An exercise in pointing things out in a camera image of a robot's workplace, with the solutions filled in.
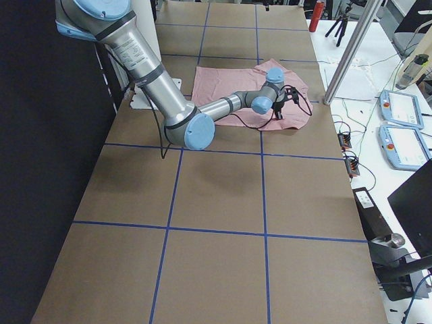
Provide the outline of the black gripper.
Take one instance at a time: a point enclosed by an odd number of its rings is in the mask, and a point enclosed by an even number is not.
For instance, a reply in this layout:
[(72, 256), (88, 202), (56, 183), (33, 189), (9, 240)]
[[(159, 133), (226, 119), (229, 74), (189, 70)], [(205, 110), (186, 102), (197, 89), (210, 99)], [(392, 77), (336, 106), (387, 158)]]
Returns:
[(273, 104), (272, 109), (275, 114), (276, 120), (283, 119), (281, 111), (283, 106), (285, 105), (285, 102), (287, 101), (293, 101), (296, 105), (300, 104), (298, 90), (293, 86), (283, 86), (283, 88), (281, 89), (281, 94), (278, 96), (276, 102)]

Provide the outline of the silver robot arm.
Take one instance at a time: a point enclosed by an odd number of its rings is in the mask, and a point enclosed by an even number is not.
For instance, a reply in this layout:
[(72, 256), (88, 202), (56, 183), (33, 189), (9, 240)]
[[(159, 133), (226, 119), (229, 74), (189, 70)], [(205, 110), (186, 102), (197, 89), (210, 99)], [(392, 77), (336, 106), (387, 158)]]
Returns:
[(238, 91), (197, 107), (184, 98), (139, 31), (130, 1), (56, 1), (55, 9), (60, 34), (113, 50), (121, 67), (162, 113), (163, 135), (174, 145), (203, 150), (213, 141), (217, 120), (243, 108), (263, 115), (294, 99), (282, 70), (274, 67), (259, 90)]

